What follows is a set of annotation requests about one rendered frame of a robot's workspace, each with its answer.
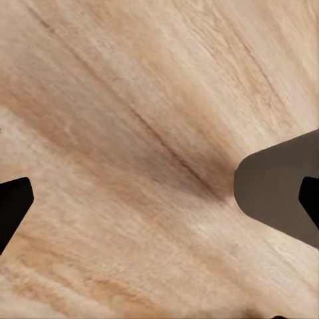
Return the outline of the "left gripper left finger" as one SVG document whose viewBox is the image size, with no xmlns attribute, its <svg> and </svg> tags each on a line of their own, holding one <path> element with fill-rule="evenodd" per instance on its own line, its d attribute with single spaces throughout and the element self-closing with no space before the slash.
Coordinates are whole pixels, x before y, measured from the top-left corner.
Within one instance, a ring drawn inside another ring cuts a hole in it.
<svg viewBox="0 0 319 319">
<path fill-rule="evenodd" d="M 0 184 L 0 255 L 34 202 L 28 177 Z"/>
</svg>

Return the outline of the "trash can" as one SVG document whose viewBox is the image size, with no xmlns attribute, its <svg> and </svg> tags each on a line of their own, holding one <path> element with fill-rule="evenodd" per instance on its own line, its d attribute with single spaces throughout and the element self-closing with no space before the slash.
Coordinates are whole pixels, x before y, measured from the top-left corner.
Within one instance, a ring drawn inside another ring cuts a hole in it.
<svg viewBox="0 0 319 319">
<path fill-rule="evenodd" d="M 319 179 L 319 129 L 244 158 L 233 193 L 247 216 L 319 249 L 319 229 L 298 197 L 307 176 Z"/>
</svg>

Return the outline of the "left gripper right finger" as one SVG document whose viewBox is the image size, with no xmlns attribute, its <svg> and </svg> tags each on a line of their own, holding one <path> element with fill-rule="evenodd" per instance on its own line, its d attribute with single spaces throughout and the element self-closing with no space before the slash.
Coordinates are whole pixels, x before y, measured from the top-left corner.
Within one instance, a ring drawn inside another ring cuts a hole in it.
<svg viewBox="0 0 319 319">
<path fill-rule="evenodd" d="M 304 177 L 298 197 L 299 202 L 319 229 L 319 179 Z"/>
</svg>

